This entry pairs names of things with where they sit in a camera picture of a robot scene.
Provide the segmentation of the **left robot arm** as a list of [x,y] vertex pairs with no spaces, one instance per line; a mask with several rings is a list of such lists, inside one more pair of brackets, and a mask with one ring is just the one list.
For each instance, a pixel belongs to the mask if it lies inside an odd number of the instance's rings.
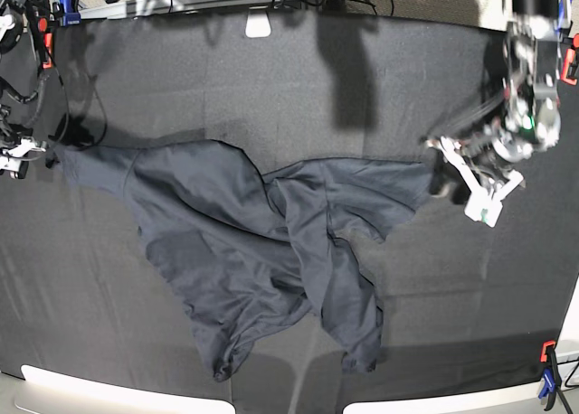
[[524,182],[515,164],[557,145],[561,130],[561,35],[570,27],[571,0],[511,0],[502,53],[507,74],[496,95],[429,136],[470,194],[465,215],[494,227],[503,202]]

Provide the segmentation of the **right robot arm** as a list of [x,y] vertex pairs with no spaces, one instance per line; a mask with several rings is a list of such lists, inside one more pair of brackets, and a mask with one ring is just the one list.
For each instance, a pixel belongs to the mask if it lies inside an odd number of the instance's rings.
[[64,87],[52,52],[55,28],[50,0],[1,0],[1,173],[15,180],[48,156],[71,124],[66,109],[47,138],[34,136],[51,84]]

